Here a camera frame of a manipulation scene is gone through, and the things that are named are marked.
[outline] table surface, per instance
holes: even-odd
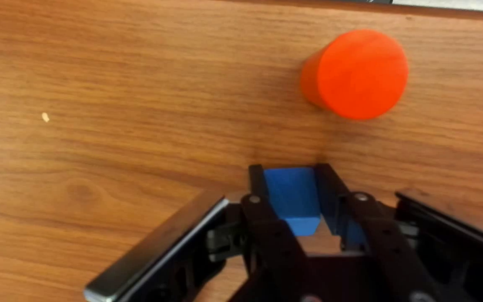
[[[298,85],[306,57],[360,28],[396,38],[410,64],[402,100],[366,122],[310,105]],[[315,162],[388,204],[418,187],[483,224],[483,13],[0,0],[0,301],[81,301],[202,189],[247,189],[253,163]],[[338,246],[324,227],[301,241]],[[234,260],[199,300],[244,278]]]

